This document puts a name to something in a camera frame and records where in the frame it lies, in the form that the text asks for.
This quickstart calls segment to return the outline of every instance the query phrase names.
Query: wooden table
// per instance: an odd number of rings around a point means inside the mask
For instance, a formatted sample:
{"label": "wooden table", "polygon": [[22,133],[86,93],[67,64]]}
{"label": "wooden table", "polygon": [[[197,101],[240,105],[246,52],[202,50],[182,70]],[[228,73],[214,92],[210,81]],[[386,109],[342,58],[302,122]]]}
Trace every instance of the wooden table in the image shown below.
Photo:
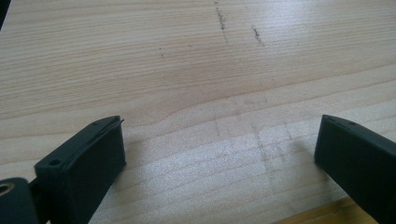
{"label": "wooden table", "polygon": [[0,178],[121,115],[128,165],[92,223],[271,223],[346,194],[322,114],[396,140],[396,2],[13,0]]}

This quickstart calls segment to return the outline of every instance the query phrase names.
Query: tabletop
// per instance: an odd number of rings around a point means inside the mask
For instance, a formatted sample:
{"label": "tabletop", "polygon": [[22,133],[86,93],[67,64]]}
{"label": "tabletop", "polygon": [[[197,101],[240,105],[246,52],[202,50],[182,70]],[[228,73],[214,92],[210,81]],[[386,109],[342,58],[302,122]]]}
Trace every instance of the tabletop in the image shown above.
{"label": "tabletop", "polygon": [[396,140],[392,0],[14,0],[0,179],[120,115],[127,165],[91,223],[272,223],[347,195],[329,114]]}

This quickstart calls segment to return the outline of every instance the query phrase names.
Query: table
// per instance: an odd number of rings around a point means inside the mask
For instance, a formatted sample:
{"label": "table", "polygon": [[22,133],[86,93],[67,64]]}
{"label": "table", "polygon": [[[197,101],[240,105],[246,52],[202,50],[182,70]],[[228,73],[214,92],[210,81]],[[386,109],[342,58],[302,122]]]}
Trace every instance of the table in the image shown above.
{"label": "table", "polygon": [[396,2],[14,0],[0,178],[121,115],[127,166],[91,223],[271,223],[346,197],[322,114],[396,140]]}

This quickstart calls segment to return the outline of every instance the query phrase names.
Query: light wood surface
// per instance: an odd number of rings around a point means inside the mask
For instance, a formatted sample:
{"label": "light wood surface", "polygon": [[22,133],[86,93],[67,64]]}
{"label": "light wood surface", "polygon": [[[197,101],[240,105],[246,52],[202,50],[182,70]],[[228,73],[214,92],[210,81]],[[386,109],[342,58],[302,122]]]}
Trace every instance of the light wood surface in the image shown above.
{"label": "light wood surface", "polygon": [[92,223],[272,223],[346,197],[322,114],[396,140],[396,2],[13,0],[0,178],[121,115],[128,165]]}
{"label": "light wood surface", "polygon": [[350,198],[330,203],[320,208],[304,212],[294,217],[286,218],[275,224],[321,224],[321,223],[350,223],[375,224],[375,220],[367,215]]}

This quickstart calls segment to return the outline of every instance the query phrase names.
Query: screw hole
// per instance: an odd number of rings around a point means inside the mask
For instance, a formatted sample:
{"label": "screw hole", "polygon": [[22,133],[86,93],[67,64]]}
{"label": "screw hole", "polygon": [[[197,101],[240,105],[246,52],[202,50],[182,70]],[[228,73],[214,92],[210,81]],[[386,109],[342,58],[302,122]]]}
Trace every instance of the screw hole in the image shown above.
{"label": "screw hole", "polygon": [[6,183],[6,184],[0,185],[0,197],[9,193],[13,188],[14,188],[13,183]]}
{"label": "screw hole", "polygon": [[61,163],[61,161],[55,159],[55,160],[50,161],[50,162],[49,162],[49,165],[58,165],[59,163]]}

